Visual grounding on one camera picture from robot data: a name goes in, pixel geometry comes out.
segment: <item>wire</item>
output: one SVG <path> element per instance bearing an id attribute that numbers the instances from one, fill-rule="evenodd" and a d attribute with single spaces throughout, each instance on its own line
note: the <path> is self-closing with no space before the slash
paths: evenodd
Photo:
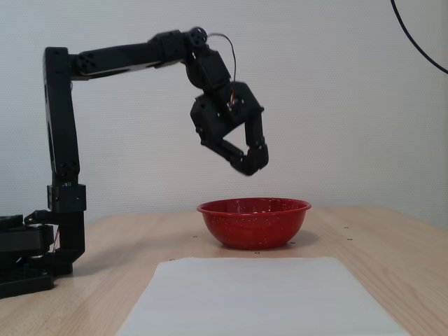
<path id="1" fill-rule="evenodd" d="M 208 37 L 210 36 L 220 36 L 229 41 L 230 47 L 232 47 L 232 55 L 233 55 L 233 84 L 232 84 L 232 96 L 230 98 L 230 102 L 233 104 L 233 101 L 235 100 L 235 81 L 237 77 L 237 58 L 235 56 L 235 49 L 233 48 L 233 43 L 231 42 L 230 38 L 228 38 L 226 35 L 222 33 L 211 33 L 208 34 Z"/>
<path id="2" fill-rule="evenodd" d="M 55 243 L 53 244 L 53 252 L 56 251 L 56 244 L 58 241 L 59 241 L 59 229 L 57 229 L 57 232 L 56 232 Z"/>
<path id="3" fill-rule="evenodd" d="M 414 47 L 436 68 L 438 68 L 439 70 L 445 72 L 446 74 L 448 74 L 448 70 L 446 70 L 443 66 L 440 66 L 434 59 L 432 59 L 431 57 L 428 56 L 428 54 L 426 54 L 426 52 L 424 52 L 419 45 L 417 44 L 417 42 L 412 38 L 411 34 L 409 34 L 408 30 L 405 27 L 405 24 L 403 23 L 403 20 L 401 20 L 400 14 L 398 12 L 397 9 L 397 5 L 395 5 L 395 0 L 391 0 L 391 4 L 393 7 L 393 11 L 395 12 L 395 15 L 400 23 L 400 26 L 402 27 L 403 31 L 405 32 L 406 36 L 408 37 L 408 39 L 412 42 L 412 44 L 414 45 Z"/>

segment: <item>robotic arm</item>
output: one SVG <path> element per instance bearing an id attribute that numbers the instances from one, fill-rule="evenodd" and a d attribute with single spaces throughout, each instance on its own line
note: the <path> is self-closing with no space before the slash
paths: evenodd
<path id="1" fill-rule="evenodd" d="M 121 45 L 71 55 L 66 48 L 46 48 L 43 56 L 45 105 L 52 185 L 47 187 L 49 211 L 0 217 L 0 298 L 53 287 L 53 276 L 73 272 L 72 263 L 85 250 L 85 185 L 80 171 L 73 104 L 72 81 L 160 68 L 181 62 L 190 82 L 204 91 L 196 98 L 190 115 L 201 144 L 224 157 L 238 171 L 252 175 L 268 162 L 259 105 L 245 83 L 230 80 L 219 53 L 207 45 L 202 28 L 169 31 L 147 43 Z M 245 124 L 245 155 L 223 138 Z M 53 227 L 59 226 L 60 247 L 49 253 Z"/>

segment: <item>red bowl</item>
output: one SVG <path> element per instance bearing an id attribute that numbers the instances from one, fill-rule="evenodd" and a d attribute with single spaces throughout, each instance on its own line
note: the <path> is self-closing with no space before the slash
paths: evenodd
<path id="1" fill-rule="evenodd" d="M 271 249 L 293 238 L 311 204 L 287 198 L 240 198 L 201 204 L 210 233 L 234 249 Z"/>

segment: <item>sheet of paper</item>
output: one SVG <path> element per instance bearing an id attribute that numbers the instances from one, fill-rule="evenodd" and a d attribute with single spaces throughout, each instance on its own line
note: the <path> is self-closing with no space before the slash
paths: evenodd
<path id="1" fill-rule="evenodd" d="M 406 336 L 334 258 L 157 266 L 119 336 Z"/>

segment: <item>wooden table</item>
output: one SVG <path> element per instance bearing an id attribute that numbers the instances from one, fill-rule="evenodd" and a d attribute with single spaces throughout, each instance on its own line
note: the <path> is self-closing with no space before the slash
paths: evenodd
<path id="1" fill-rule="evenodd" d="M 114 335 L 157 264 L 191 256 L 336 257 L 411 335 L 448 335 L 448 233 L 383 207 L 314 208 L 260 254 L 223 248 L 199 213 L 106 217 L 86 243 L 53 290 L 0 300 L 0 335 Z"/>

